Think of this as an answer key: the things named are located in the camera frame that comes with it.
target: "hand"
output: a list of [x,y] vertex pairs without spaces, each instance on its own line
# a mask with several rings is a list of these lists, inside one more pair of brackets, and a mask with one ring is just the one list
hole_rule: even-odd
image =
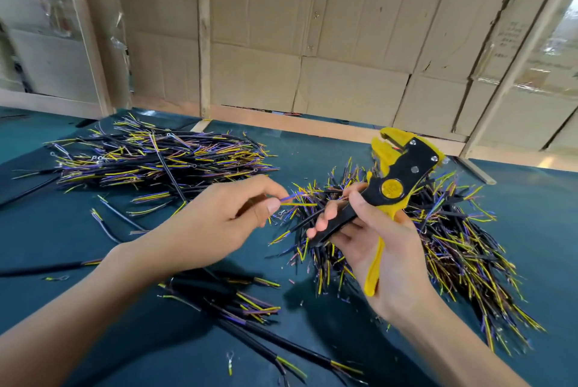
[[283,186],[264,175],[213,184],[177,215],[126,246],[140,249],[146,263],[155,264],[155,274],[165,277],[205,267],[241,247],[287,196]]
[[[367,183],[355,183],[343,191],[358,218],[345,225],[331,237],[345,255],[359,284],[363,287],[369,267],[378,250],[379,237],[385,242],[381,256],[378,289],[367,297],[369,305],[393,325],[398,319],[420,309],[431,297],[437,297],[425,267],[421,239],[412,220],[403,211],[395,214],[395,221],[368,204],[359,193]],[[317,231],[327,228],[327,221],[335,218],[338,206],[345,201],[330,201],[315,227],[307,230],[313,238]]]

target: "wire stripper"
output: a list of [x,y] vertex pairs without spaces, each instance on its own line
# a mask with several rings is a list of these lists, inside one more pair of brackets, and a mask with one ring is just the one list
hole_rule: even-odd
[[[379,160],[378,175],[368,173],[368,187],[361,193],[365,201],[377,207],[392,219],[408,205],[409,197],[421,180],[445,159],[444,154],[430,142],[414,133],[386,127],[380,131],[380,140],[373,138],[371,148]],[[320,245],[345,224],[357,217],[347,203],[328,221],[326,230],[318,232],[310,245]],[[369,268],[364,293],[373,296],[379,281],[379,266],[385,243],[379,238],[378,252]]]

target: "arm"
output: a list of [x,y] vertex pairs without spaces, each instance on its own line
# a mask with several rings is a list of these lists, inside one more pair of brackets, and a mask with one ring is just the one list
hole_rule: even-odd
[[213,185],[155,230],[115,247],[85,279],[0,336],[2,385],[61,385],[147,287],[235,251],[287,195],[262,175]]
[[[381,317],[399,329],[434,370],[445,387],[528,387],[444,303],[430,284],[421,239],[411,219],[400,211],[396,221],[370,206],[360,190],[366,184],[346,189],[358,218],[333,235],[360,282],[365,281],[378,248],[381,257],[378,290],[368,302]],[[338,203],[330,202],[325,212],[307,231],[317,230],[337,215]]]

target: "forearm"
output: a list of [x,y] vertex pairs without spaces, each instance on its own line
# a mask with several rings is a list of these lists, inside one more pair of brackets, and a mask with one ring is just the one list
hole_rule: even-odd
[[85,279],[0,336],[6,386],[61,385],[92,345],[160,275],[120,245]]
[[397,323],[444,387],[528,387],[435,295]]

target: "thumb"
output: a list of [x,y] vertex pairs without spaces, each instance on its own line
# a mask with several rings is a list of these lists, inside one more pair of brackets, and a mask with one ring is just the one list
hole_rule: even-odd
[[349,203],[357,216],[383,238],[395,225],[393,220],[375,206],[370,205],[356,190],[349,194]]
[[258,202],[235,219],[236,230],[241,232],[245,238],[248,237],[254,229],[263,227],[267,219],[273,215],[280,206],[281,202],[276,197]]

